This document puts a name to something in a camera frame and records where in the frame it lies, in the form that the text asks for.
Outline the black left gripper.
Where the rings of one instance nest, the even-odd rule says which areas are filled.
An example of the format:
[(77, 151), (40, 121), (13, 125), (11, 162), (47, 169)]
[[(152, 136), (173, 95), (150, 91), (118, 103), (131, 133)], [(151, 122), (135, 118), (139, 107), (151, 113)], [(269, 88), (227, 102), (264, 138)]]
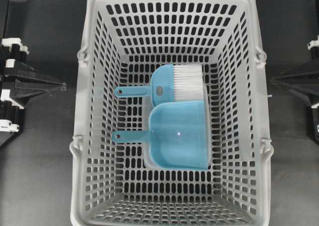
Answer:
[[(28, 101), (36, 96), (65, 91), (67, 85), (52, 75), (39, 73), (25, 64), (28, 47), (18, 37), (0, 40), (0, 144), (6, 146), (23, 132), (25, 109)], [(5, 70), (16, 70), (16, 77)], [(16, 83), (18, 78), (33, 83)]]

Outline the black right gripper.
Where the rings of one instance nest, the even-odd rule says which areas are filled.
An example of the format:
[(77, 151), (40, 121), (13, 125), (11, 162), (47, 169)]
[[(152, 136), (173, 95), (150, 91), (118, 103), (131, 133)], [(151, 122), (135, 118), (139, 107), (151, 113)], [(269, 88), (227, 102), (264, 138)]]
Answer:
[(312, 109), (314, 138), (319, 138), (319, 37), (308, 43), (313, 60), (285, 70), (271, 83), (301, 99)]

